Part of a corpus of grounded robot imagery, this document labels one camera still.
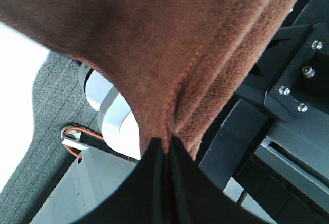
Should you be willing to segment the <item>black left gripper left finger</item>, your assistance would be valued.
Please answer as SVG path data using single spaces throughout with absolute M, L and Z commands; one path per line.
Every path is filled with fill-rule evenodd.
M 120 187 L 75 223 L 165 223 L 164 159 L 161 138 L 151 138 Z

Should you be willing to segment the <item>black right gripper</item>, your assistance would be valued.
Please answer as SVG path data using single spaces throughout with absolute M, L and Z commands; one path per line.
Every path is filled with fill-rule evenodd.
M 279 28 L 235 94 L 284 122 L 328 113 L 328 24 Z

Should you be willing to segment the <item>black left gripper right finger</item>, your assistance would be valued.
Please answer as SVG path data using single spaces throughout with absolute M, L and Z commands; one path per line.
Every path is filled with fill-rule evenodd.
M 170 223 L 264 223 L 216 187 L 191 159 L 178 137 L 168 152 Z

